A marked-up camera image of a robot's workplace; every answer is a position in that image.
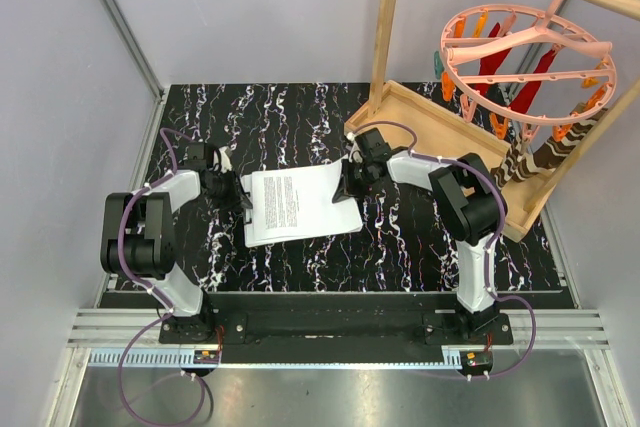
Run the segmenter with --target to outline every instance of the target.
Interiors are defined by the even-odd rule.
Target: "black marble tabletop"
[[[458,93],[442,100],[439,83],[405,84],[459,113]],[[228,145],[241,174],[317,165],[345,153],[343,126],[366,100],[368,84],[174,85],[161,126]],[[478,109],[474,122],[488,125]],[[184,142],[175,140],[178,159]],[[149,181],[169,167],[156,141]],[[189,277],[210,291],[448,291],[458,282],[455,242],[443,229],[429,193],[384,181],[362,207],[361,232],[244,246],[242,219],[214,211],[204,197],[175,218],[180,257]],[[496,251],[499,290],[559,290],[542,223],[519,243],[502,238]],[[116,290],[131,290],[118,282]]]

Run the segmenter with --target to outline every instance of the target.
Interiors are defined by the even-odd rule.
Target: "orange clothespin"
[[[487,19],[489,18],[489,11],[483,10],[478,22],[476,22],[476,26],[473,29],[473,38],[477,39],[482,34],[484,30],[484,24],[487,23]]]
[[[461,17],[460,20],[458,22],[456,22],[456,26],[453,29],[453,36],[455,38],[462,37],[462,34],[464,33],[464,25],[466,23],[467,23],[467,18],[466,17]]]
[[[460,38],[464,33],[464,25],[467,23],[466,17],[460,17],[460,20],[456,22],[456,25],[453,29],[453,37]],[[456,86],[453,83],[453,80],[449,77],[449,74],[444,72],[442,74],[442,98],[449,102],[453,98],[453,92],[456,90]]]
[[[576,115],[578,115],[577,112],[571,112],[571,117],[575,117]],[[553,140],[555,140],[556,142],[560,142],[569,133],[571,127],[573,127],[573,124],[554,125],[552,134]]]
[[[449,78],[449,74],[444,72],[442,74],[442,98],[445,102],[449,102],[453,98],[454,90],[456,90],[456,86],[453,80]]]
[[[603,60],[596,66],[596,70],[600,70],[604,67],[607,67],[608,65],[608,62],[606,60]],[[589,77],[588,79],[584,79],[582,81],[582,88],[588,89],[589,87],[593,87],[594,85],[598,85],[599,83],[600,81],[595,77]]]
[[[496,134],[496,137],[500,140],[504,140],[504,138],[507,136],[509,119],[503,117],[502,122],[499,122],[498,116],[494,112],[491,112],[489,114],[489,120],[491,121],[491,127],[493,128],[493,132]]]
[[[589,100],[587,100],[587,106],[585,108],[585,111],[593,109],[595,107],[596,103],[600,99],[602,99],[602,97],[604,97],[604,94],[607,92],[609,85],[610,85],[609,82],[607,82],[606,84],[602,84],[600,88],[593,93],[593,95],[589,98]]]

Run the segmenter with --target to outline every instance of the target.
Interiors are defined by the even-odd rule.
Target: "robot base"
[[[162,323],[161,344],[216,344],[216,327],[222,327],[224,344],[242,344],[247,330],[247,316],[242,313],[214,313],[209,296],[203,297],[199,315],[171,317]]]
[[[485,312],[470,314],[429,313],[422,316],[427,345],[487,345],[491,334],[493,345],[512,345],[513,334],[507,314],[490,307]]]

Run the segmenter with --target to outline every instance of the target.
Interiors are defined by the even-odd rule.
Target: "brown fabric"
[[[518,164],[522,160],[528,144],[528,142],[524,141],[522,135],[519,135],[516,141],[509,147],[507,155],[502,160],[502,164],[491,171],[496,186],[499,189],[503,188],[513,174],[516,173]]]
[[[584,104],[581,103],[575,110],[579,111],[582,108]],[[551,136],[533,155],[526,153],[512,176],[513,180],[523,182],[543,169],[552,170],[558,167],[602,118],[606,110],[601,109],[593,117],[573,124],[561,141],[558,142]]]

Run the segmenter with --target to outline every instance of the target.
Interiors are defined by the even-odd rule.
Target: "pink clip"
[[[460,106],[462,107],[462,118],[466,122],[471,122],[473,120],[473,114],[476,113],[478,103],[473,100],[471,101],[471,104],[469,104],[469,96],[467,94],[462,94],[460,96]]]
[[[500,30],[498,31],[498,35],[496,35],[496,38],[504,37],[505,35],[507,35],[507,32],[511,30],[511,27],[513,27],[513,24],[516,23],[517,18],[518,16],[516,15],[515,11],[512,10],[509,17],[507,17],[502,23],[502,27],[500,27]]]
[[[536,136],[538,131],[540,130],[540,126],[536,125],[534,128],[531,128],[531,124],[522,124],[522,128],[520,129],[520,133],[522,134],[522,140],[525,143],[529,143]]]

